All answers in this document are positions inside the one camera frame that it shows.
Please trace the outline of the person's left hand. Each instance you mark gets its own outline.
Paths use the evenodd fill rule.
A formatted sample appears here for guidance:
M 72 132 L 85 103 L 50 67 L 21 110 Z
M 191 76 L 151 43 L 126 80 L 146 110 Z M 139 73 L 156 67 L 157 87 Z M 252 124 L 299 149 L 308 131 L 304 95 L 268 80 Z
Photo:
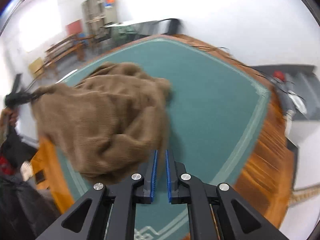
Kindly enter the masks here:
M 4 108 L 1 111 L 0 127 L 3 128 L 5 124 L 9 123 L 11 126 L 16 126 L 18 118 L 18 111 L 10 108 Z

